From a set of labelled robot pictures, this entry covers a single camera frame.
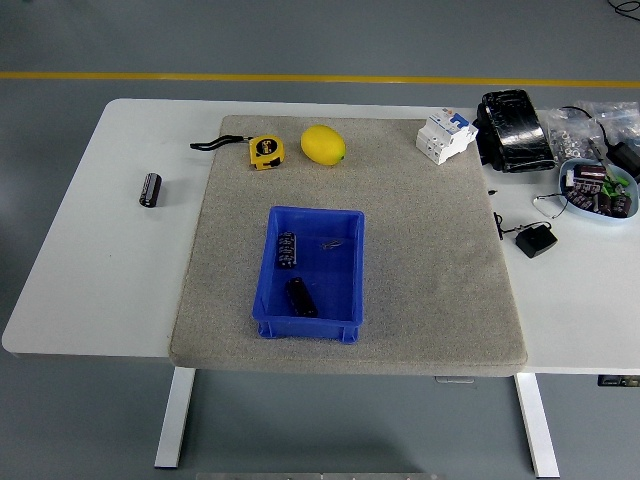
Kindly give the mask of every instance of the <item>tape measure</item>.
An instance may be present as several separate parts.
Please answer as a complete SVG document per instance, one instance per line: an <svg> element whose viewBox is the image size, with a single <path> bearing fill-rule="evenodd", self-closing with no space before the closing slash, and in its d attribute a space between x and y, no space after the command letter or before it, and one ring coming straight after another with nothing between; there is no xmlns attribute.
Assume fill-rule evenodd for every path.
<svg viewBox="0 0 640 480"><path fill-rule="evenodd" d="M240 135L223 135L209 143L192 143L194 150L211 151L228 143L249 143L249 158L256 170L268 170L277 167L284 161L284 143L275 135L259 137L243 137Z"/></svg>

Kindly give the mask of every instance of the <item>yellow lemon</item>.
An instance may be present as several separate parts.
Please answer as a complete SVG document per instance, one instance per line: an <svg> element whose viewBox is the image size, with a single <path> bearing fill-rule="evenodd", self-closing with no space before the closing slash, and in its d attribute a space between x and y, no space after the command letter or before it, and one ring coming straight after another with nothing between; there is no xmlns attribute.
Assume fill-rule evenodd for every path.
<svg viewBox="0 0 640 480"><path fill-rule="evenodd" d="M347 151L340 134L326 125L314 125L305 130L300 146L307 157L321 165L335 165Z"/></svg>

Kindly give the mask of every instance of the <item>blue plastic bin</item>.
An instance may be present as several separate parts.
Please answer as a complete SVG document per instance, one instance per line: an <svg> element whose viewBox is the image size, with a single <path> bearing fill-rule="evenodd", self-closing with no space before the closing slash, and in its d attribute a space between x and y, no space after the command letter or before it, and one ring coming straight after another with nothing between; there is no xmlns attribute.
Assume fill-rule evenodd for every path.
<svg viewBox="0 0 640 480"><path fill-rule="evenodd" d="M296 235L296 265L276 265L278 235ZM353 210L272 207L253 318L265 338L315 337L354 343L363 321L364 214ZM295 316L285 284L300 277L317 318Z"/></svg>

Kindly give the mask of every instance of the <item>black cable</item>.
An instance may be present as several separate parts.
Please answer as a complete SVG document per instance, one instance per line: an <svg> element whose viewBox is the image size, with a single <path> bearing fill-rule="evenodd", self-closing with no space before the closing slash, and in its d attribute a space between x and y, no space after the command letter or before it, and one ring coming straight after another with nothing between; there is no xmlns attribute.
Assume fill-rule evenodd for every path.
<svg viewBox="0 0 640 480"><path fill-rule="evenodd" d="M565 110L565 109L578 110L579 112L584 113L588 118L593 118L593 116L589 112L587 112L586 110L584 110L584 109L582 109L580 107L572 107L570 105L567 105L565 107L560 107L560 110ZM600 130L602 130L602 137L604 138L604 144L607 146L607 148L611 148L613 145L611 145L609 143L609 139L607 138L607 132L605 131L604 127L598 121L597 118L594 118L594 120L596 121L596 123L600 127Z"/></svg>
<svg viewBox="0 0 640 480"><path fill-rule="evenodd" d="M622 15L623 17L627 17L630 18L631 20L635 20L637 22L640 22L640 18L638 17L634 17L633 15L628 15L631 12L635 12L636 10L640 9L640 2L639 1L633 1L633 2L622 2L619 3L618 5L614 5L611 0L607 0L607 2L609 3L609 5L611 5L614 9L614 11L618 14L618 15Z"/></svg>
<svg viewBox="0 0 640 480"><path fill-rule="evenodd" d="M201 150L203 152L208 152L211 150L215 150L223 145L227 145L228 143L239 143L239 142L248 142L252 137L243 137L241 135L223 135L220 138L216 138L212 142L208 143L192 143L189 146L194 150Z"/></svg>
<svg viewBox="0 0 640 480"><path fill-rule="evenodd" d="M535 206L535 202L536 200L542 200L544 198L551 198L551 197L564 197L564 199L566 200L564 207L562 207L562 210L560 210L560 213L557 213L555 215L553 215L552 217L549 217L549 215L545 215L545 217L549 217L550 219L555 219L558 218L560 215L562 215L562 213L567 209L567 205L569 205L569 199L564 195L564 193L551 193L549 195L538 195L536 198L533 199L533 203Z"/></svg>
<svg viewBox="0 0 640 480"><path fill-rule="evenodd" d="M551 223L549 223L549 222L533 222L533 223L529 223L527 225L520 225L518 227L510 228L508 230L503 230L502 229L502 215L498 215L496 212L493 212L493 218L496 221L496 227L498 228L498 235L500 236L500 240L502 240L504 238L503 235L505 233L521 232L522 230L526 230L527 228L533 227L535 225L546 225L547 228L549 228L549 230L551 230Z"/></svg>

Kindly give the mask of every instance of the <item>table leg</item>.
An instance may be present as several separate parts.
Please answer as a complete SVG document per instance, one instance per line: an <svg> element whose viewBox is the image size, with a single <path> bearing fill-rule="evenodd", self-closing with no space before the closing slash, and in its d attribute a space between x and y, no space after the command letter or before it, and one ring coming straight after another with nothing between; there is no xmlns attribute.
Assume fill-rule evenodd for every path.
<svg viewBox="0 0 640 480"><path fill-rule="evenodd" d="M536 374L516 373L514 378L536 477L559 478L556 454L553 450Z"/></svg>
<svg viewBox="0 0 640 480"><path fill-rule="evenodd" d="M182 434L189 413L191 388L196 375L195 368L176 367L173 371L171 391L164 414L162 433L156 454L156 468L177 468L182 446Z"/></svg>

